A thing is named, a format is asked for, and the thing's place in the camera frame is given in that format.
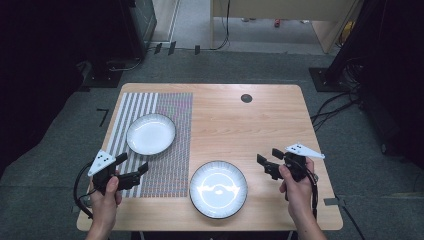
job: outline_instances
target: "wooden tabletop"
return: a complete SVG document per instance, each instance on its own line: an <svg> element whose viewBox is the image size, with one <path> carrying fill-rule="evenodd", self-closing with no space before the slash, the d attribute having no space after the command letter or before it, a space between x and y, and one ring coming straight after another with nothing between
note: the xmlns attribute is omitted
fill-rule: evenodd
<svg viewBox="0 0 424 240"><path fill-rule="evenodd" d="M103 147L106 149L124 92L193 93L189 178L203 164L223 160L244 174L248 195L243 207L226 219L202 215L190 197L124 198L114 230L125 231L282 231L295 229L288 202L275 181L256 162L261 154L269 161L272 148L285 151L295 143L320 152L308 110L297 85L142 84L122 87ZM244 103L243 94L253 100ZM319 175L318 223L323 230L343 226L338 206L325 206L334 198L325 160L312 158ZM88 230L91 220L80 213L77 227Z"/></svg>

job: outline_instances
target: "person's left hand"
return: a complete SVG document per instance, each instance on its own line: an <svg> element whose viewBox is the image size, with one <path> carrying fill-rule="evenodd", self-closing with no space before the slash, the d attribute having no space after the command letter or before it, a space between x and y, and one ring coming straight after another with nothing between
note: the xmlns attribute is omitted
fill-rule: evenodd
<svg viewBox="0 0 424 240"><path fill-rule="evenodd" d="M91 194L93 223L87 239L108 239L115 226L117 207L122 202L122 195L117 192L118 184L119 179L112 177L107 183L104 196L98 191Z"/></svg>

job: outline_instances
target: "table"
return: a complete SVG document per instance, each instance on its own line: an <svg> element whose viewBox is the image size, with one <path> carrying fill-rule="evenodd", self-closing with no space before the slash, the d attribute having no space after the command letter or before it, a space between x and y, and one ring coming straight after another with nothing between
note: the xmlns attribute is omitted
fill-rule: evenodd
<svg viewBox="0 0 424 240"><path fill-rule="evenodd" d="M224 160L246 177L248 196L244 206L226 219L210 219L196 210L190 197L124 198L114 230L122 231L280 231L295 229L287 211L280 181L256 162L261 154L269 161L272 148L284 150L300 142L315 151L319 145L297 85L233 84L125 84L119 95L102 149L106 149L124 93L192 93L189 178L203 164ZM243 94L253 98L241 100ZM325 206L334 198L325 160L312 158L318 182L318 223L323 230L339 230L338 206ZM87 231L91 220L80 213L77 227Z"/></svg>
<svg viewBox="0 0 424 240"><path fill-rule="evenodd" d="M210 0L210 44L214 48L214 17L227 17L229 0ZM311 20L324 53L328 53L363 0L231 0L230 18Z"/></svg>

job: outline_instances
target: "hand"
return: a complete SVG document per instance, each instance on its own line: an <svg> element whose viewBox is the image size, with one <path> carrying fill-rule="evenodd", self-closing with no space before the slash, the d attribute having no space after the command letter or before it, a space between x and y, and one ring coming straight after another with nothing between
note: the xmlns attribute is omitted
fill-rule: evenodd
<svg viewBox="0 0 424 240"><path fill-rule="evenodd" d="M122 202L122 195L117 192L118 184L119 179L112 177L107 183L104 196L98 191L91 194L93 223L86 239L108 239L115 226L117 207Z"/></svg>
<svg viewBox="0 0 424 240"><path fill-rule="evenodd" d="M309 171L314 173L314 162L308 157L306 157L306 167ZM294 219L300 214L312 212L312 187L309 179L305 177L299 182L296 182L293 180L290 170L286 166L281 165L278 170L284 178L284 181L280 186L280 192L284 193L287 191L290 216Z"/></svg>

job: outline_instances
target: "placemat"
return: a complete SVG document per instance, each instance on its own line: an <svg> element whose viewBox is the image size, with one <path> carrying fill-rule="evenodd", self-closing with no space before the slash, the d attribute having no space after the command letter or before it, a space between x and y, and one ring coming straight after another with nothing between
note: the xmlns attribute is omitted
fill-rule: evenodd
<svg viewBox="0 0 424 240"><path fill-rule="evenodd" d="M128 159L118 166L121 174L149 162L140 185L122 191L123 197L187 197L192 103L193 93L123 93L106 151L112 156L128 153ZM151 113L169 117L176 136L165 151L146 156L128 147L126 131L136 119Z"/></svg>

